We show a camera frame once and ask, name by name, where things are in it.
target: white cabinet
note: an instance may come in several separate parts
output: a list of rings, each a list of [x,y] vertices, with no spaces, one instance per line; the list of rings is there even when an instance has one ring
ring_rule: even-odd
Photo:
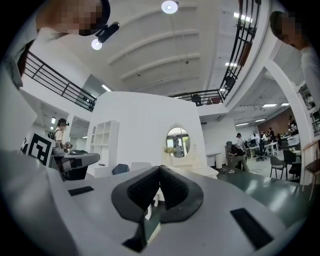
[[[100,155],[99,164],[113,168],[117,166],[118,132],[119,122],[115,120],[98,123],[93,127],[90,153]]]

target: dark green floor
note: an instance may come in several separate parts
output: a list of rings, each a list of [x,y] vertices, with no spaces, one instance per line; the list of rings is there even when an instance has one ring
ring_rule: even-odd
[[[235,173],[231,174],[218,174],[217,178],[233,184],[265,205],[283,221],[287,228],[308,216],[310,207],[314,203],[318,191],[320,191],[319,185],[315,185],[311,201],[309,201],[311,185],[304,186],[302,192],[302,186],[299,183],[269,178],[241,170],[235,170]],[[157,227],[160,215],[165,210],[163,205],[153,206],[150,220],[144,220],[147,240]]]

